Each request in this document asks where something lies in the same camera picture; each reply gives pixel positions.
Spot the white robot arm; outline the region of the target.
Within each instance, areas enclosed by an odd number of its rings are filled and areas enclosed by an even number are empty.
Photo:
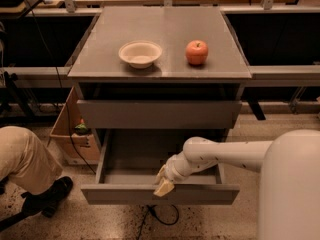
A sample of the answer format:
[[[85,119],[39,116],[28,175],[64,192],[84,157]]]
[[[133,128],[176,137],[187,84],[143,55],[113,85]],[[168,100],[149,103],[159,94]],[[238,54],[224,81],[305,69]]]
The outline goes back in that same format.
[[[218,163],[260,173],[257,240],[320,240],[320,132],[294,130],[273,141],[188,139],[156,176],[162,197]]]

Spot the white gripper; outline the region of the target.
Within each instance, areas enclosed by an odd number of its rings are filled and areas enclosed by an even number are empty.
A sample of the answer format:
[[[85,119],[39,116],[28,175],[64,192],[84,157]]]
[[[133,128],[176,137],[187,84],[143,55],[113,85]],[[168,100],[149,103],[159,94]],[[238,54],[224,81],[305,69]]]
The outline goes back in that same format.
[[[205,159],[198,155],[188,156],[184,152],[173,155],[157,173],[155,184],[159,185],[153,194],[157,197],[163,197],[174,189],[173,183],[182,182],[190,175],[204,171],[216,164],[217,160],[214,158]]]

